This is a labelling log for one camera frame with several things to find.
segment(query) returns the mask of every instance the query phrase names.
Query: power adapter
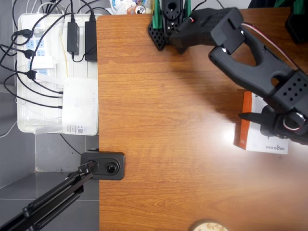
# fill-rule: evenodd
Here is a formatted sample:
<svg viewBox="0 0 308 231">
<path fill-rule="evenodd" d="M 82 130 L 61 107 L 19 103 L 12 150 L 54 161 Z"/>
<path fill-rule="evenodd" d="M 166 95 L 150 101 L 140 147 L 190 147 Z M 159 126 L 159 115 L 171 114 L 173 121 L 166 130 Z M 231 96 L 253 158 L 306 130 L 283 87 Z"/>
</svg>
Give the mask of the power adapter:
<svg viewBox="0 0 308 231">
<path fill-rule="evenodd" d="M 67 52 L 79 55 L 79 26 L 73 17 L 67 23 Z"/>
<path fill-rule="evenodd" d="M 97 62 L 97 41 L 96 41 L 96 20 L 95 15 L 90 16 L 90 20 L 85 25 L 85 60 Z"/>
</svg>

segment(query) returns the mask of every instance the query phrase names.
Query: orange box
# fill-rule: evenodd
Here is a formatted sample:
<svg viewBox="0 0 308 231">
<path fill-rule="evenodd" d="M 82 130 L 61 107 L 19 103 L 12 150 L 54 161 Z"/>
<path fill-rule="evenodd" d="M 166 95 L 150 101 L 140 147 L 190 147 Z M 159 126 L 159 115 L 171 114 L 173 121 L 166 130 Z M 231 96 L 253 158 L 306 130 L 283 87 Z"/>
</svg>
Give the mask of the orange box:
<svg viewBox="0 0 308 231">
<path fill-rule="evenodd" d="M 243 113 L 261 113 L 266 105 L 261 97 L 249 91 L 244 93 Z M 241 148 L 255 152 L 288 154 L 288 139 L 280 139 L 276 136 L 264 136 L 261 134 L 260 127 L 260 124 L 242 120 L 240 134 Z"/>
</svg>

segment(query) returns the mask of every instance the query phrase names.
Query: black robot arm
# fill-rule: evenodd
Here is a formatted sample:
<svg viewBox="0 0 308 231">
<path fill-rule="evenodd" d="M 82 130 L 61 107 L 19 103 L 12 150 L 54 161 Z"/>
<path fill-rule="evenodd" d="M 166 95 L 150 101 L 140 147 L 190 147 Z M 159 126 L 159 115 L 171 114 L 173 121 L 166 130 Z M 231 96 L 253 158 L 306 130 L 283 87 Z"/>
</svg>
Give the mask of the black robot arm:
<svg viewBox="0 0 308 231">
<path fill-rule="evenodd" d="M 208 57 L 237 85 L 262 97 L 270 110 L 262 114 L 240 114 L 259 123 L 268 134 L 308 144 L 308 77 L 293 70 L 260 40 L 246 30 L 237 8 L 203 9 L 191 13 L 175 33 L 171 44 L 180 53 L 195 45 L 215 46 Z M 256 65 L 237 62 L 231 57 L 245 43 Z"/>
</svg>

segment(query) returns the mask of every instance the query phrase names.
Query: wooden table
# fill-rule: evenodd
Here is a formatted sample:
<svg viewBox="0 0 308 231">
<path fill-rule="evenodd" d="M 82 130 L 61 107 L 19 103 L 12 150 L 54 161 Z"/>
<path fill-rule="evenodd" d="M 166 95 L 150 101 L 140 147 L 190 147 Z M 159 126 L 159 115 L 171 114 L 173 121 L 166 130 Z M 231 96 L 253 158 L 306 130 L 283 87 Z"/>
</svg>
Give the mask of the wooden table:
<svg viewBox="0 0 308 231">
<path fill-rule="evenodd" d="M 284 28 L 289 8 L 242 10 L 308 72 L 308 47 Z M 103 231 L 308 230 L 308 146 L 238 148 L 244 90 L 208 59 L 213 47 L 158 51 L 150 15 L 98 19 L 100 150 L 126 155 L 125 177 L 100 182 Z M 234 55 L 251 62 L 248 49 Z"/>
</svg>

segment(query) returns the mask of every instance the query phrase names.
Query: green bracket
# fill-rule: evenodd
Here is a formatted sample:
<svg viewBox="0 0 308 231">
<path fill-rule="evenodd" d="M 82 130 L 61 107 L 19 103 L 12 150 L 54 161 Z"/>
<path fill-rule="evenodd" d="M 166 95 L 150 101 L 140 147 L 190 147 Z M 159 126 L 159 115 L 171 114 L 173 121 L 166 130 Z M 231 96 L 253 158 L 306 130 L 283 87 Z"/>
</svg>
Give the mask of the green bracket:
<svg viewBox="0 0 308 231">
<path fill-rule="evenodd" d="M 290 6 L 292 2 L 295 15 L 305 14 L 305 0 L 276 0 L 274 7 Z"/>
<path fill-rule="evenodd" d="M 293 10 L 295 15 L 305 14 L 305 0 L 296 0 L 293 4 Z"/>
<path fill-rule="evenodd" d="M 191 5 L 191 0 L 186 0 L 184 3 L 184 12 L 186 15 L 184 15 L 184 18 L 188 18 L 189 15 L 192 12 L 192 5 Z"/>
<path fill-rule="evenodd" d="M 154 4 L 154 14 L 153 14 L 153 29 L 161 29 L 162 28 L 162 15 L 160 10 L 159 0 L 155 0 Z"/>
</svg>

